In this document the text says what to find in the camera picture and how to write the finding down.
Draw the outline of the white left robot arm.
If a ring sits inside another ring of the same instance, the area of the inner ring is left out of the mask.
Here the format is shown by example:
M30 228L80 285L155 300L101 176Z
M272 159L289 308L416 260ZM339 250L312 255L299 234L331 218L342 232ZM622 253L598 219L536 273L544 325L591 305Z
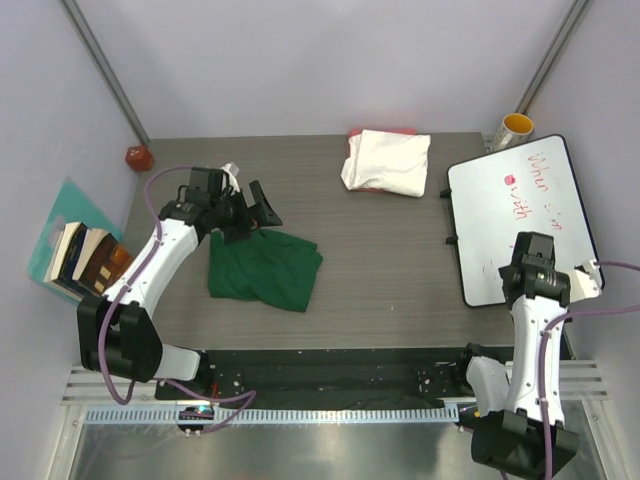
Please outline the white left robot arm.
M243 241L259 227L281 225L259 181L250 183L254 199L222 184L223 172L200 186L181 186L181 197L156 214L157 225L131 266L98 297L78 306L80 359L90 371L146 383L177 380L190 398L205 397L213 385L204 355L161 341L152 319L157 304L182 263L212 232L225 243Z

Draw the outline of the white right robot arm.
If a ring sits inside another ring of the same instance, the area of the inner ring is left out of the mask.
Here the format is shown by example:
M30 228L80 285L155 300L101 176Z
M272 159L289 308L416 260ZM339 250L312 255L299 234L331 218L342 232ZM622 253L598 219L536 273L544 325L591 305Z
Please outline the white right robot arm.
M476 399L472 459L502 476L550 479L579 446L560 399L563 327L570 305L600 296L602 282L595 261L567 272L555 265L553 237L517 235L510 263L499 270L515 328L513 360L469 345L451 371L455 389Z

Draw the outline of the white dry-erase board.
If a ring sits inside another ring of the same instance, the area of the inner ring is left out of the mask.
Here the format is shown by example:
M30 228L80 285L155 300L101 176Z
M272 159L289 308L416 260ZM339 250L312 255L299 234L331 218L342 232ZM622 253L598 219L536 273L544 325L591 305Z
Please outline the white dry-erase board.
M468 306L503 303L498 270L510 263L521 231L553 237L559 271L597 259L563 136L549 135L455 164L446 178Z

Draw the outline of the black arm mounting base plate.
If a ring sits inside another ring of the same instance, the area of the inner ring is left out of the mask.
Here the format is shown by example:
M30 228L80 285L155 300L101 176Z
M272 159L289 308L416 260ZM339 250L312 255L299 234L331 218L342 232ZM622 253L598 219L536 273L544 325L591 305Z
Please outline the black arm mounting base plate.
M256 392L253 409L395 410L439 408L469 397L457 366L461 348L209 350L199 394Z

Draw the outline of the green t shirt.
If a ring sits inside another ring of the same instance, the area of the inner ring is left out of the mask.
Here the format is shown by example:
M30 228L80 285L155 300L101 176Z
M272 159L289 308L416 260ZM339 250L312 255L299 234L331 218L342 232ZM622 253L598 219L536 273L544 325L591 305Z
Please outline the green t shirt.
M281 231L258 229L229 245L215 232L209 240L208 292L304 313L322 263L317 244Z

